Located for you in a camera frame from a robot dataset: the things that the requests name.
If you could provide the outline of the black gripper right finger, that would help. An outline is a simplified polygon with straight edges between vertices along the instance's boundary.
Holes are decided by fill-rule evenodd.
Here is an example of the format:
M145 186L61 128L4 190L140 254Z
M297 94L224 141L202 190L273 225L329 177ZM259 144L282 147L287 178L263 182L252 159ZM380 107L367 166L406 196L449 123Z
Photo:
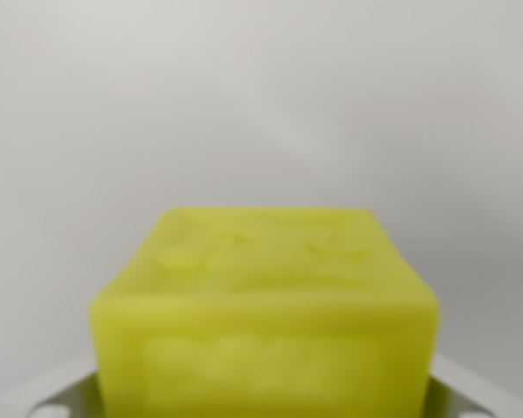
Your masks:
M523 418L523 400L442 354L434 356L425 417Z

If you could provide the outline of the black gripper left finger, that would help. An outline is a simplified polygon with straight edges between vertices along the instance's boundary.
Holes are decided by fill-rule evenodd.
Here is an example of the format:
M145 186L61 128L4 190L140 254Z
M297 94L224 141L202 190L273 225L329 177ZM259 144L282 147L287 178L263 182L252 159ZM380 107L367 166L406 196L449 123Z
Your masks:
M105 417L91 357L78 357L38 377L28 392L24 417Z

